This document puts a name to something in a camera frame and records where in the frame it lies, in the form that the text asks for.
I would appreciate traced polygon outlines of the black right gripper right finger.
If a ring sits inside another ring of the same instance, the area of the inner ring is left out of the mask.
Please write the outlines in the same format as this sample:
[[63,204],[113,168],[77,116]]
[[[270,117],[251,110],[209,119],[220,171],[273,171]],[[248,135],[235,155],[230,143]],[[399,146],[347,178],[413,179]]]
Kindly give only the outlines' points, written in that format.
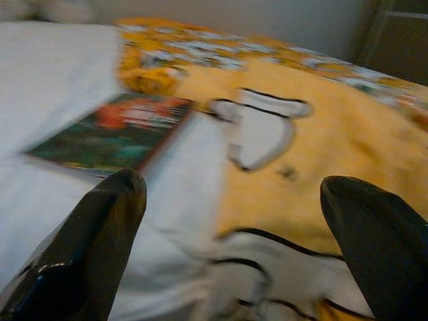
[[320,204],[375,318],[428,321],[428,222],[400,196],[354,177],[326,177]]

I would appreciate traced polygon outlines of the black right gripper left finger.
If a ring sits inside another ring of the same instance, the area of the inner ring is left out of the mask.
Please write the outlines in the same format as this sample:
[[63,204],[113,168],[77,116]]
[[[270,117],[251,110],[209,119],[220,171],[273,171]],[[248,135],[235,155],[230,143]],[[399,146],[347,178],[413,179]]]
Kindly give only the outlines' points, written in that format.
[[132,169],[87,192],[0,292],[0,321],[107,321],[146,200]]

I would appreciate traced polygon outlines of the yellow egg cartoon blanket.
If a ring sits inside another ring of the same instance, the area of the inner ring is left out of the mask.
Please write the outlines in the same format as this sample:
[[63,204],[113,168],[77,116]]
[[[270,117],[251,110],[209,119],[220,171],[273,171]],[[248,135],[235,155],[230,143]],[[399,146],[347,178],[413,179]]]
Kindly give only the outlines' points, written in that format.
[[413,122],[428,89],[418,97],[404,81],[267,38],[152,17],[117,25],[128,89],[192,100],[190,117],[222,127],[197,321],[378,321],[323,216],[320,185],[364,180],[428,222],[428,132]]

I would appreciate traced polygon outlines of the dark glossy book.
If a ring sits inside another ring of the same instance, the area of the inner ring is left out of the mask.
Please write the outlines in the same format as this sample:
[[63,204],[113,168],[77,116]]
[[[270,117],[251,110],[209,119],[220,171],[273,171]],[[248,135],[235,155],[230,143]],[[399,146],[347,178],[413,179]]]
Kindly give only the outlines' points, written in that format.
[[124,93],[25,150],[25,155],[106,178],[142,170],[193,111],[185,98]]

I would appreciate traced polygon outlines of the white quilted mattress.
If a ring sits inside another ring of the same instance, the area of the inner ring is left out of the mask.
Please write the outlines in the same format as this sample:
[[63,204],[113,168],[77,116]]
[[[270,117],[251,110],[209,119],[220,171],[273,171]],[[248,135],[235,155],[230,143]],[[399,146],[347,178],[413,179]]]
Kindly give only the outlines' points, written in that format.
[[[0,23],[0,290],[98,183],[23,150],[120,92],[119,44],[106,25]],[[109,321],[197,321],[224,154],[221,124],[195,113],[151,168]]]

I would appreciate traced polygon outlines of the dark wooden cabinet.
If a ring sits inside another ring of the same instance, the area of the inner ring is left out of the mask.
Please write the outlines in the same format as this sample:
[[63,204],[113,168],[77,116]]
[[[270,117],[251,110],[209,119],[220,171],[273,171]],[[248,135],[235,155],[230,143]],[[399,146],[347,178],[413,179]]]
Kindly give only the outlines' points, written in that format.
[[376,0],[356,63],[428,86],[428,0]]

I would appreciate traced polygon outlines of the cream plush toy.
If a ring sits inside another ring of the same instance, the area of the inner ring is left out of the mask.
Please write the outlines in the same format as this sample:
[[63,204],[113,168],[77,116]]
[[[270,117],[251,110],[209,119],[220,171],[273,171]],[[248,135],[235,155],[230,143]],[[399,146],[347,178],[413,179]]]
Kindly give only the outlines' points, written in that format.
[[0,0],[0,22],[17,20],[91,23],[96,13],[91,0]]

